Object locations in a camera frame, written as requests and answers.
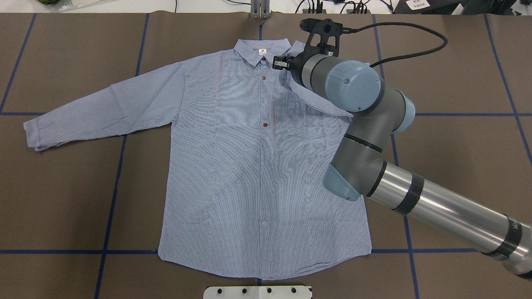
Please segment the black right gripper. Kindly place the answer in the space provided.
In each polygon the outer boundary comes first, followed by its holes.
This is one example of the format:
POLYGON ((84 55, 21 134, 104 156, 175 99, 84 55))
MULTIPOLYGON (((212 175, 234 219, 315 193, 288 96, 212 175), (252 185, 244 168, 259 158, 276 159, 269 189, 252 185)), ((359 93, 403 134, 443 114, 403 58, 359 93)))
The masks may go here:
POLYGON ((292 56, 274 56, 272 61, 272 68, 275 70, 289 70, 292 78, 301 86, 306 86, 308 81, 308 71, 306 70, 306 63, 308 57, 306 55, 292 56))

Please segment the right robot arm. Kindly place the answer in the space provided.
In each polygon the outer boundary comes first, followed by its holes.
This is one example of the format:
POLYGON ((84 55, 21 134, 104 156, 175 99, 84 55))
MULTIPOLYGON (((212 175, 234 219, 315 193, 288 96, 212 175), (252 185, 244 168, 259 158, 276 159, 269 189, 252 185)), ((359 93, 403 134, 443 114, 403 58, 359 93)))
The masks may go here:
POLYGON ((393 212, 458 238, 511 274, 531 280, 531 225, 492 210, 400 163, 397 135, 414 103, 366 63, 335 56, 276 56, 273 68, 352 117, 328 164, 324 186, 340 198, 363 195, 393 212))

